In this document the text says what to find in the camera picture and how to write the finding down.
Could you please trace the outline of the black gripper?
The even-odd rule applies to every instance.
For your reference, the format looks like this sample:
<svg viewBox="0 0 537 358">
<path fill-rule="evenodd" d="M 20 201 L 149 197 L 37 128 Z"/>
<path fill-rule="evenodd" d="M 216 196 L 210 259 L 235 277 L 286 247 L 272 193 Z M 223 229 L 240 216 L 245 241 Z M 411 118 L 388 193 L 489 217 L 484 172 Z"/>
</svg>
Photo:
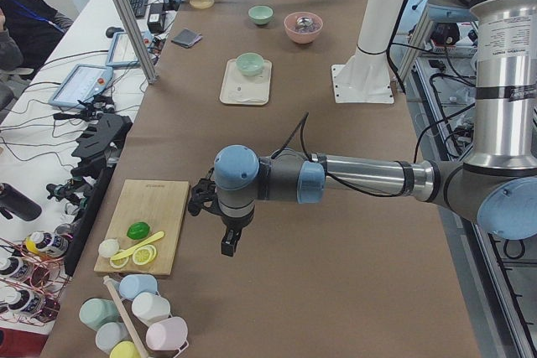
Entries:
<svg viewBox="0 0 537 358">
<path fill-rule="evenodd" d="M 211 179 L 214 168 L 210 168 L 190 192 L 187 210 L 192 216 L 198 216 L 203 210 L 219 215 L 216 183 Z M 221 241 L 221 253 L 233 257 L 240 241 L 240 230 L 228 227 Z"/>
</svg>

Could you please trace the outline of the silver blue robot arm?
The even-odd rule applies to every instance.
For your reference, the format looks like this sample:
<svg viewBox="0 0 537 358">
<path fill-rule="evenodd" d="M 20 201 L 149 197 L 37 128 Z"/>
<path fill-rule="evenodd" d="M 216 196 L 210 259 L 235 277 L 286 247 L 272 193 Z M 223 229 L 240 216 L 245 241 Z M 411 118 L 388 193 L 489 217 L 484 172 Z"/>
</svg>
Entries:
<svg viewBox="0 0 537 358">
<path fill-rule="evenodd" d="M 473 147 L 461 162 L 347 158 L 281 147 L 259 157 L 243 145 L 217 154 L 192 189 L 191 215 L 222 219 L 232 256 L 259 200 L 300 204 L 343 186 L 380 198 L 412 196 L 443 206 L 507 240 L 536 232 L 536 0 L 429 0 L 430 11 L 478 22 Z"/>
</svg>

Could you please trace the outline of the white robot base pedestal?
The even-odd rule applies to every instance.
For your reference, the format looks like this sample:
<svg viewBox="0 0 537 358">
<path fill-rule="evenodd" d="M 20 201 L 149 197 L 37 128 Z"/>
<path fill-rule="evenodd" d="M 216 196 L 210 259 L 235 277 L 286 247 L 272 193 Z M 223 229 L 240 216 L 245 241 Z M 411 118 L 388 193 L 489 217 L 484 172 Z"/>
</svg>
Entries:
<svg viewBox="0 0 537 358">
<path fill-rule="evenodd" d="M 356 51 L 344 65 L 333 65 L 335 101 L 392 104 L 388 47 L 404 0 L 368 0 Z"/>
</svg>

